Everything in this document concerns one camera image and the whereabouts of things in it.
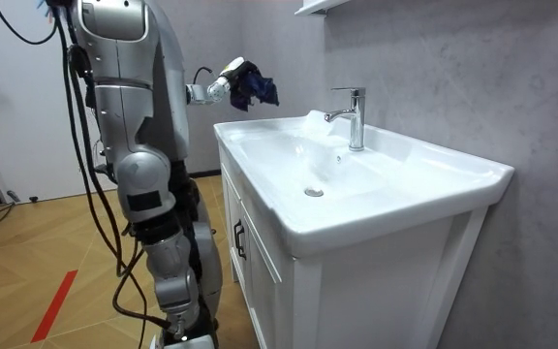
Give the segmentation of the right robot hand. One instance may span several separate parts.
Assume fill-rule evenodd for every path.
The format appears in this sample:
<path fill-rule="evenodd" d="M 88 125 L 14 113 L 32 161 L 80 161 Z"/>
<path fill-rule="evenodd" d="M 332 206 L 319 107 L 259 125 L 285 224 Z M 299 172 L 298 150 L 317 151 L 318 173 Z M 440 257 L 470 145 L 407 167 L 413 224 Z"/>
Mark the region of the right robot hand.
<path fill-rule="evenodd" d="M 148 349 L 215 349 L 215 345 L 210 335 L 187 339 L 174 344 L 165 344 L 162 338 L 154 336 Z"/>

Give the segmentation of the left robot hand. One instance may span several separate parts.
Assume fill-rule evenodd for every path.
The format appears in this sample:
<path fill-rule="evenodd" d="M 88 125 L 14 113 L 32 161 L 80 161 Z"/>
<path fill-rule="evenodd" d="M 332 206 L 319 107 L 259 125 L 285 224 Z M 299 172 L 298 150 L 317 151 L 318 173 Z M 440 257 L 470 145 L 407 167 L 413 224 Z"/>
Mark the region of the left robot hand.
<path fill-rule="evenodd" d="M 228 92 L 237 91 L 249 74 L 258 73 L 259 71 L 258 66 L 251 61 L 246 60 L 242 56 L 236 57 L 224 68 L 216 80 L 221 96 Z"/>

